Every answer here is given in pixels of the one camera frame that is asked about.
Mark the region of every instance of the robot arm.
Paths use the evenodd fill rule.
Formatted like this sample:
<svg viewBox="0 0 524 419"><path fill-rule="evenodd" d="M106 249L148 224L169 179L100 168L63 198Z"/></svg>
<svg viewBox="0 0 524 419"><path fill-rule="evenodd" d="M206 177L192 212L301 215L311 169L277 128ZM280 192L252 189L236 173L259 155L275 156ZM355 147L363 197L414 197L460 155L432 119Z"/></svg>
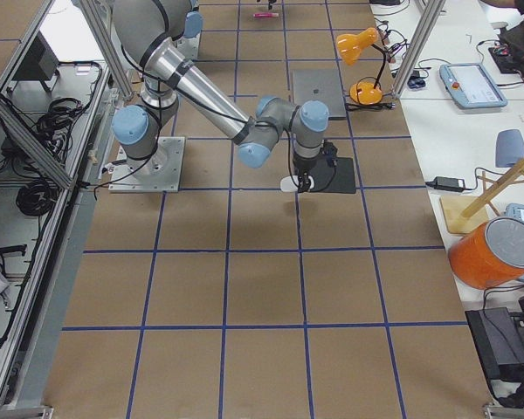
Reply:
<svg viewBox="0 0 524 419"><path fill-rule="evenodd" d="M264 97L256 119L244 113L174 47L186 30L187 14L195 6L196 0L114 2L114 27L125 53L139 64L145 75L141 98L148 115L119 112L118 120L123 120L125 128L122 132L114 130L128 158L137 162L152 156L155 159L156 130L151 127L161 129L175 114L178 108L175 92L179 92L238 145L238 157L249 167L264 164L284 130L293 133L293 165L299 191L307 191L310 188L308 172L320 157L323 134L328 126L328 108L318 101L297 106L279 98ZM131 129L126 129L128 118L133 115L143 121L137 126L130 123Z"/></svg>

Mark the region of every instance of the black plug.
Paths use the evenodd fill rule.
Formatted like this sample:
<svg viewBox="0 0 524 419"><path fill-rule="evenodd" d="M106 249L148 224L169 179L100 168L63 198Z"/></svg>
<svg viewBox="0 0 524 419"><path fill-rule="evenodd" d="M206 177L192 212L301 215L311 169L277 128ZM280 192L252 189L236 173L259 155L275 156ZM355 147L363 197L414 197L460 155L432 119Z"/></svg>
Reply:
<svg viewBox="0 0 524 419"><path fill-rule="evenodd" d="M463 192L465 190L464 179L457 179L456 177L437 176L432 181L425 182L425 185L433 189L450 192Z"/></svg>

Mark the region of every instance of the orange bucket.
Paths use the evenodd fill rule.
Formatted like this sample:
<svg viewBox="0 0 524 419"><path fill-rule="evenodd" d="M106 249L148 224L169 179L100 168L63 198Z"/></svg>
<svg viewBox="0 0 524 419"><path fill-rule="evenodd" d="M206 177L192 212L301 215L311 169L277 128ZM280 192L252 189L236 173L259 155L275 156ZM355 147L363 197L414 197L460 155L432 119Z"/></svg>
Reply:
<svg viewBox="0 0 524 419"><path fill-rule="evenodd" d="M454 274L485 290L524 275L524 222L505 216L481 224L448 250Z"/></svg>

